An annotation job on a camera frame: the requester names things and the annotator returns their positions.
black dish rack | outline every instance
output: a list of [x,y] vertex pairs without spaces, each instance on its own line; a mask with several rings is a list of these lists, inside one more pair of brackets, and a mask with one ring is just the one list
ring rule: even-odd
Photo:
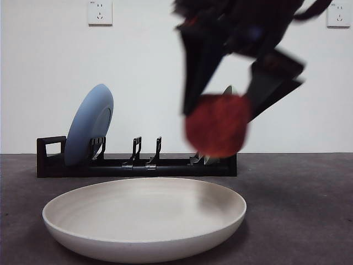
[[[46,145],[61,144],[60,153],[47,155]],[[133,140],[132,155],[128,159],[105,158],[106,137],[90,140],[89,156],[77,166],[64,162],[66,136],[37,139],[37,177],[159,177],[159,176],[236,176],[237,155],[221,158],[211,165],[204,165],[204,157],[196,153],[189,159],[161,158],[162,138],[156,143],[156,153],[150,159],[140,158],[142,138]],[[94,150],[101,146],[101,153]]]

red ball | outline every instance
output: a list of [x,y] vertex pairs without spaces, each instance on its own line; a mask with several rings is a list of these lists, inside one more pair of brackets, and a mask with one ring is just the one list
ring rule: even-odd
[[229,157],[242,148],[250,118],[246,97],[202,95],[185,119],[186,137],[201,154]]

